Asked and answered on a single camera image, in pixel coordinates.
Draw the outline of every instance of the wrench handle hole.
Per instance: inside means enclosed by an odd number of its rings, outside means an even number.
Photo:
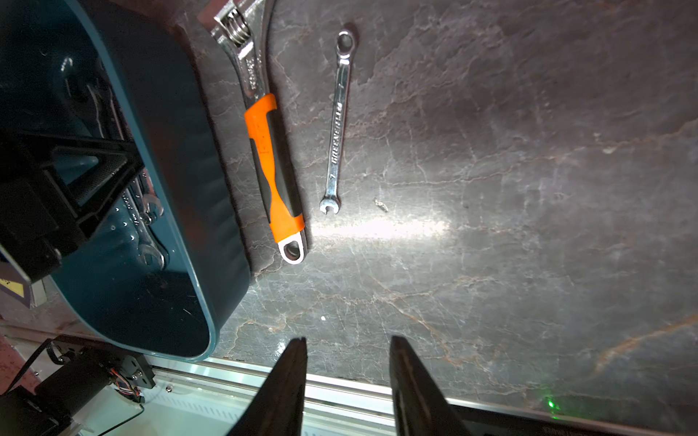
[[[291,241],[283,247],[283,252],[291,260],[298,260],[301,257],[301,249],[296,241]]]

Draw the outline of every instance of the adjustable wrench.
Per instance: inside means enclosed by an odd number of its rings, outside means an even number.
[[[213,0],[198,19],[230,58],[242,88],[262,201],[281,257],[306,255],[305,222],[288,144],[267,77],[267,29],[274,0]]]
[[[346,120],[351,63],[356,45],[356,37],[351,30],[342,29],[337,35],[337,76],[334,84],[332,122],[330,123],[327,184],[325,185],[325,196],[320,201],[320,210],[324,214],[327,214],[328,209],[334,213],[339,212],[341,204],[339,197],[337,197],[337,177],[339,177],[339,161],[342,157],[344,143],[344,121]]]

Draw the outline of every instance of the metal frame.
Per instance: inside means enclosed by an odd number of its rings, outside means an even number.
[[[7,336],[10,341],[30,340],[37,343],[56,334],[9,322],[0,322],[0,333]],[[168,379],[205,386],[245,398],[251,398],[256,394],[271,370],[267,366],[213,357],[196,363],[155,356],[146,356],[146,359],[153,367],[156,380]],[[446,401],[453,406],[503,413],[548,423],[568,423],[585,430],[617,435],[667,436],[669,434],[571,416],[547,414],[518,407],[479,403],[457,398],[446,398]],[[304,412],[306,417],[312,415],[343,416],[373,426],[377,432],[390,429],[393,429],[392,432],[394,432],[395,428],[392,390],[389,386],[308,374],[306,376]]]

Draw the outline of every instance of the wrench jaw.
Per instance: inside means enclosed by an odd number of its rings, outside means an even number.
[[[307,249],[308,244],[306,242],[305,229],[279,241],[279,252],[281,253],[281,257],[293,265],[303,262]]]
[[[229,0],[212,21],[202,12],[199,20],[230,58],[242,88],[245,107],[252,107],[269,93],[267,30],[274,0]]]
[[[160,251],[145,243],[138,246],[138,251],[140,252],[140,259],[143,261],[143,264],[157,271],[165,269],[165,265],[168,262],[168,259],[165,258],[167,256],[166,251]]]
[[[160,202],[160,199],[157,198],[155,195],[151,194],[143,194],[143,204],[145,205],[145,212],[148,215],[155,215],[155,217],[162,216],[165,213],[165,209],[163,208],[163,204]]]
[[[354,52],[356,52],[356,36],[349,29],[340,30],[337,34],[337,45],[334,48],[340,63],[348,65]]]
[[[339,212],[339,198],[336,195],[325,197],[320,200],[320,210],[322,213],[327,215],[328,209],[332,210],[332,212],[335,214]]]

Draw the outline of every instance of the small debris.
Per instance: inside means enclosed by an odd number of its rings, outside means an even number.
[[[379,208],[381,211],[384,211],[385,213],[388,213],[388,206],[386,206],[384,202],[381,202],[379,199],[374,198],[374,199],[373,199],[373,203],[374,203],[376,206],[378,206],[378,208]]]

